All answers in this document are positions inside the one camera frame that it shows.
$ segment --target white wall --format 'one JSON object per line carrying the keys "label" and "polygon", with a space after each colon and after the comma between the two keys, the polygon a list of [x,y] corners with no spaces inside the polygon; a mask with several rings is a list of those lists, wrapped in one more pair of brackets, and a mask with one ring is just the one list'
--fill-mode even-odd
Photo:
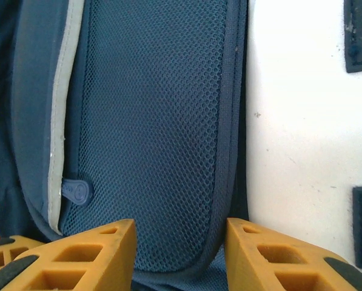
{"label": "white wall", "polygon": [[251,2],[250,218],[354,261],[362,73],[344,68],[343,1]]}

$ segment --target mesh pocket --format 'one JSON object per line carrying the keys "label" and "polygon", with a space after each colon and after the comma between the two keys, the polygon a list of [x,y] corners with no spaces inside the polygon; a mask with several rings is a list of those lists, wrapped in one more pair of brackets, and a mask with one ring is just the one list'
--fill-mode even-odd
{"label": "mesh pocket", "polygon": [[95,197],[73,206],[72,235],[136,220],[135,268],[184,269],[212,213],[224,0],[93,0],[79,171]]}

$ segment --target reflective strip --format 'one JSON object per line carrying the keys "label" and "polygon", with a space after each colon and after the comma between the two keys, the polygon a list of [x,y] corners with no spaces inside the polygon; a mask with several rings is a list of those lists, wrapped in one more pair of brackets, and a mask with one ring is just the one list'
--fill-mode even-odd
{"label": "reflective strip", "polygon": [[53,83],[50,132],[50,165],[47,214],[50,227],[58,234],[61,212],[61,181],[64,169],[66,99],[81,29],[84,0],[69,0],[66,25]]}

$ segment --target zipper pull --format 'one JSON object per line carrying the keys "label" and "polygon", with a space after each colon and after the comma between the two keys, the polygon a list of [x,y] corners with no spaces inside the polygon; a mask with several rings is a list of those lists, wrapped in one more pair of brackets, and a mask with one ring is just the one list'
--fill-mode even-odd
{"label": "zipper pull", "polygon": [[84,180],[62,179],[61,193],[79,206],[88,206],[93,199],[93,186]]}

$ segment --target blue backpack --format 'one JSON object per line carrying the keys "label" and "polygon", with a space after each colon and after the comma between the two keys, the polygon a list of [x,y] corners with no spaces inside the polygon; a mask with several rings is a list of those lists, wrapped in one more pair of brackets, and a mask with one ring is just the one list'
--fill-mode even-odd
{"label": "blue backpack", "polygon": [[225,290],[246,4],[0,0],[0,236],[133,218],[137,289]]}

